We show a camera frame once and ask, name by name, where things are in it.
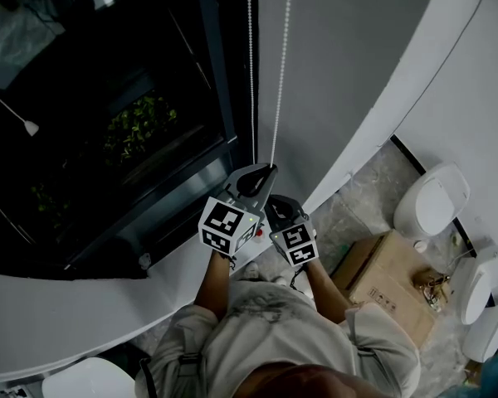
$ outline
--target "gray tile floor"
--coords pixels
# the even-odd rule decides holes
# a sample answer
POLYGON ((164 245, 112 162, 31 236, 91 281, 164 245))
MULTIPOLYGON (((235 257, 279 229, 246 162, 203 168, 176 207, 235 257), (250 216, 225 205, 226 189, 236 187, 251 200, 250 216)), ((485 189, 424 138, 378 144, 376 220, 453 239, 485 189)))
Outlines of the gray tile floor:
MULTIPOLYGON (((387 142, 347 184, 312 214, 320 258, 329 273, 335 270, 356 240, 392 228, 398 202, 419 177, 398 148, 387 142)), ((454 226, 448 226, 430 240, 422 254, 439 271, 451 273, 454 268, 451 262, 466 251, 464 245, 452 244, 455 231, 454 226)), ((290 282, 294 274, 273 248, 263 252, 255 261, 267 280, 283 276, 290 282)), ((241 275, 238 272, 233 279, 241 275)), ((304 274, 297 278, 295 285, 311 295, 304 274)), ((131 342, 151 354, 168 324, 169 320, 165 320, 131 342)), ((422 376, 414 397, 434 397, 465 380, 463 367, 467 359, 461 353, 465 332, 449 308, 440 315, 429 340, 421 349, 422 376)))

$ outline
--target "brown box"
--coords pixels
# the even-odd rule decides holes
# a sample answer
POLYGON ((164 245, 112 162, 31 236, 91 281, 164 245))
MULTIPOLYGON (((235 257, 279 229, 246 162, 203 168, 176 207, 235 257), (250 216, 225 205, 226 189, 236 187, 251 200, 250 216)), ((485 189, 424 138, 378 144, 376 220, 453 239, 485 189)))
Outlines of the brown box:
POLYGON ((392 230, 357 241, 332 280, 352 303, 380 305, 420 347, 437 318, 412 283, 426 268, 422 256, 392 230))

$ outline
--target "printed symbols on box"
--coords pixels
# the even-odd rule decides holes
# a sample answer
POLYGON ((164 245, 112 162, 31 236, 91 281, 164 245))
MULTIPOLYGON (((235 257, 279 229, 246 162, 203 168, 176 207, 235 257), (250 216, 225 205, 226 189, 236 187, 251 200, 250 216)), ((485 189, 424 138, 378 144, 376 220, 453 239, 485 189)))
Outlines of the printed symbols on box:
POLYGON ((302 248, 293 250, 290 252, 290 257, 294 265, 312 260, 315 258, 314 246, 310 243, 302 248))
POLYGON ((282 236, 288 249, 295 248, 311 240, 304 224, 299 224, 291 227, 289 230, 282 231, 282 236))
POLYGON ((236 242, 236 249, 234 250, 235 252, 239 250, 242 246, 244 246, 248 240, 250 240, 254 235, 255 235, 255 230, 256 230, 256 223, 253 224, 248 231, 246 231, 238 241, 236 242))
POLYGON ((203 224, 224 235, 232 236, 242 217, 243 212, 237 211, 232 206, 217 203, 203 224))
POLYGON ((203 230, 203 243, 224 254, 228 254, 229 248, 231 247, 231 242, 229 240, 206 230, 203 230))
POLYGON ((367 295, 370 296, 373 301, 376 302, 380 307, 386 309, 391 314, 393 314, 397 310, 397 304, 384 294, 380 293, 378 289, 371 288, 367 295))

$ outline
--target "person's right arm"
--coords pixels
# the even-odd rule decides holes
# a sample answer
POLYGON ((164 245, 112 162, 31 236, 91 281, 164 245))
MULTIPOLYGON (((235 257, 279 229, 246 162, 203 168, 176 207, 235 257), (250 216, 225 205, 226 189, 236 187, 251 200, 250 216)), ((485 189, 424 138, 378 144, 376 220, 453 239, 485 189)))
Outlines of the person's right arm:
POLYGON ((338 290, 318 259, 307 263, 306 273, 314 293, 317 312, 331 322, 339 324, 345 320, 345 310, 351 307, 349 301, 338 290))

